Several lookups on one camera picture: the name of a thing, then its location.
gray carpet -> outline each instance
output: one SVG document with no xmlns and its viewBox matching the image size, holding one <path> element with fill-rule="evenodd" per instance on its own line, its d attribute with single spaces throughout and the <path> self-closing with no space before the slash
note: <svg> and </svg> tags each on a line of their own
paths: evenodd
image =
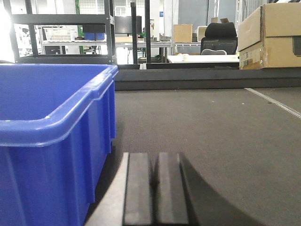
<svg viewBox="0 0 301 226">
<path fill-rule="evenodd" d="M 159 152 L 184 152 L 252 217 L 301 225 L 298 118 L 244 89 L 117 92 L 116 108 L 118 155 L 148 152 L 154 162 Z"/>
<path fill-rule="evenodd" d="M 301 87 L 256 89 L 277 101 L 301 112 Z"/>
</svg>

brown cardboard box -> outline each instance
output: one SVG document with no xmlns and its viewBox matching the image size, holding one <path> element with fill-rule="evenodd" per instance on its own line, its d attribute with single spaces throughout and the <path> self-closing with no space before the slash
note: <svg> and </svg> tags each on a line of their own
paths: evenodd
<svg viewBox="0 0 301 226">
<path fill-rule="evenodd" d="M 115 42 L 133 42 L 133 37 L 115 37 Z"/>
<path fill-rule="evenodd" d="M 192 24 L 175 24 L 174 42 L 192 42 Z"/>
<path fill-rule="evenodd" d="M 272 3 L 239 26 L 239 68 L 301 66 L 301 4 Z"/>
</svg>

blue plastic bin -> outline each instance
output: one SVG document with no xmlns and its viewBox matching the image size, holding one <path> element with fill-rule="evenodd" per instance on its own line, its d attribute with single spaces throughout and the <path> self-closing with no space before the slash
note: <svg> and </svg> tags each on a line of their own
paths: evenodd
<svg viewBox="0 0 301 226">
<path fill-rule="evenodd" d="M 95 40 L 94 33 L 85 33 L 85 40 Z M 104 40 L 104 33 L 96 33 L 96 40 Z"/>
<path fill-rule="evenodd" d="M 0 226 L 81 226 L 115 138 L 112 65 L 0 65 Z"/>
</svg>

monitor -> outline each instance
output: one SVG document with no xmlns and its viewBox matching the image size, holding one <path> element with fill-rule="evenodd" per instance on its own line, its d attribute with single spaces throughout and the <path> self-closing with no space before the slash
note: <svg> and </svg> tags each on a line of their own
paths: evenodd
<svg viewBox="0 0 301 226">
<path fill-rule="evenodd" d="M 115 16 L 115 33 L 131 34 L 132 33 L 132 17 L 131 16 Z M 137 34 L 142 33 L 142 17 L 137 16 Z"/>
</svg>

metal frame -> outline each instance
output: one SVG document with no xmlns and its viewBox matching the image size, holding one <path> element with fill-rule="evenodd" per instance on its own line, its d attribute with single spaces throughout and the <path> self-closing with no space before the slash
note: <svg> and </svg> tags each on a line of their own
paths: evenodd
<svg viewBox="0 0 301 226">
<path fill-rule="evenodd" d="M 151 63 L 151 15 L 150 0 L 145 0 L 146 62 Z"/>
<path fill-rule="evenodd" d="M 113 0 L 104 0 L 104 15 L 43 15 L 32 14 L 31 0 L 25 0 L 27 14 L 12 14 L 10 0 L 3 0 L 5 10 L 11 17 L 10 39 L 16 63 L 49 63 L 49 64 L 112 64 L 116 62 L 115 31 L 114 31 L 114 4 Z M 82 25 L 104 24 L 107 34 L 108 55 L 38 55 L 35 38 L 35 25 Z M 29 25 L 32 56 L 20 57 L 14 24 Z"/>
<path fill-rule="evenodd" d="M 137 15 L 136 15 L 136 2 L 131 2 L 132 13 L 132 36 L 133 36 L 133 63 L 138 63 L 137 53 Z"/>
</svg>

